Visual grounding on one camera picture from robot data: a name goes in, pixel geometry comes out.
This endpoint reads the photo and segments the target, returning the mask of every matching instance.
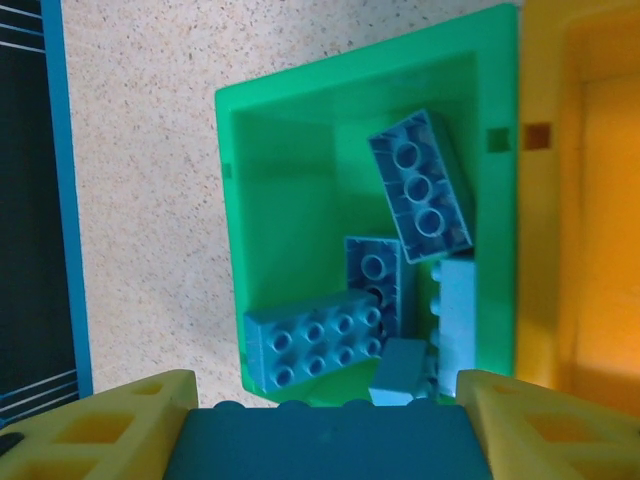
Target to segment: square hole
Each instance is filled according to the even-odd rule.
[[[227,180],[233,178],[232,167],[230,163],[223,162],[220,164],[220,170],[222,171],[222,178]]]
[[[162,390],[162,384],[159,382],[145,383],[136,388],[133,393],[135,395],[155,395]]]
[[[127,413],[93,413],[77,419],[55,443],[115,443],[133,421]]]
[[[583,419],[570,414],[527,415],[525,419],[547,442],[590,443],[603,440]]]
[[[88,459],[34,461],[7,480],[82,480],[97,464]]]
[[[524,149],[545,150],[551,148],[551,124],[530,123],[524,126]]]
[[[512,393],[518,393],[517,390],[514,390],[513,388],[503,387],[502,385],[494,385],[493,389],[496,392],[501,393],[503,395],[510,395]]]
[[[487,152],[503,153],[510,151],[508,128],[491,128],[487,130]]]

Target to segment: blue lego duplo brick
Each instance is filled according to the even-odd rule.
[[[414,336],[418,329],[416,268],[404,258],[400,240],[349,236],[345,251],[347,287],[365,290],[379,299],[382,339]]]
[[[407,405],[437,394],[437,362],[425,340],[390,338],[369,385],[374,405]]]
[[[409,263],[473,245],[473,198],[438,115],[414,113],[369,145]]]
[[[378,298],[350,290],[244,316],[247,367],[265,392],[380,355]]]
[[[476,368],[476,265],[471,255],[443,259],[431,276],[440,296],[431,301],[438,315],[438,388],[455,397],[458,372]]]
[[[489,480],[491,471],[459,405],[403,407],[355,400],[313,408],[223,402],[191,410],[165,480]]]

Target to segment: yellow toy structure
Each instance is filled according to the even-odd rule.
[[[460,372],[456,400],[495,480],[640,478],[640,418],[479,370]]]
[[[28,418],[0,431],[24,435],[0,480],[159,480],[197,406],[195,374],[174,370]]]
[[[457,402],[495,480],[640,478],[640,418],[478,370],[460,373]],[[0,431],[25,436],[0,480],[161,480],[193,408],[195,375],[175,370],[23,420]]]
[[[516,375],[640,415],[640,1],[523,18]]]

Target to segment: blue shelf edge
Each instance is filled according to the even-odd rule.
[[[58,172],[62,237],[64,240],[69,306],[71,310],[73,348],[78,375],[78,394],[80,398],[84,398],[93,394],[93,378],[91,375],[89,326],[73,159],[71,107],[69,104],[62,4],[60,0],[47,0],[46,2],[41,2],[41,8],[56,170]]]

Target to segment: toy bin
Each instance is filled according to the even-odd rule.
[[[640,1],[529,0],[517,375],[640,415]]]
[[[377,360],[265,394],[243,316],[346,288],[344,240],[396,236],[368,137],[440,114],[475,196],[477,367],[510,375],[515,323],[517,9],[500,5],[216,92],[244,387],[316,406],[368,399]],[[436,319],[419,266],[420,336]]]

